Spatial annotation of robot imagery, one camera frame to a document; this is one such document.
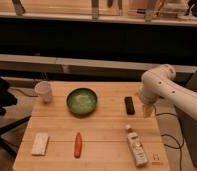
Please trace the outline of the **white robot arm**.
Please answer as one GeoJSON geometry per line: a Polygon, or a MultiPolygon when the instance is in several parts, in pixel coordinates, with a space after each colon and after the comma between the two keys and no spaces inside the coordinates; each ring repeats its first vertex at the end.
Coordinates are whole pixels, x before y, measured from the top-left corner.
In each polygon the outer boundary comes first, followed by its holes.
{"type": "Polygon", "coordinates": [[[197,93],[176,84],[175,77],[176,70],[169,64],[147,70],[141,76],[139,99],[152,105],[158,97],[163,97],[197,121],[197,93]]]}

